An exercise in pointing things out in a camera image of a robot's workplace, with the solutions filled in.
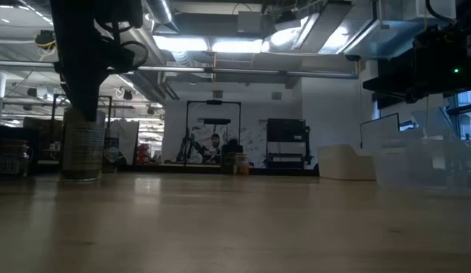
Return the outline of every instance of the transparent bin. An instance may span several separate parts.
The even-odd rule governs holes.
[[[390,138],[374,163],[380,187],[471,194],[470,141]]]

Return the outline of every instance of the black monitor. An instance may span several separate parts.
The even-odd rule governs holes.
[[[305,120],[269,118],[267,120],[267,141],[303,143],[306,141],[305,129]]]

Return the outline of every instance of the wooden table surface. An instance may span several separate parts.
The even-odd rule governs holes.
[[[471,198],[311,177],[0,183],[0,272],[471,272]]]

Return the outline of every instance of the window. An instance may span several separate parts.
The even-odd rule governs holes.
[[[460,137],[462,140],[471,140],[471,112],[459,116]]]
[[[457,95],[457,107],[471,105],[471,91]]]
[[[471,140],[471,91],[449,98],[451,109],[447,111],[462,140]]]

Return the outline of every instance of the clear plastic container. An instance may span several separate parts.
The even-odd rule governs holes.
[[[26,140],[3,140],[0,144],[0,175],[26,177],[30,156]]]
[[[97,111],[88,122],[80,110],[67,108],[61,136],[61,179],[70,182],[98,180],[102,170],[105,113]]]

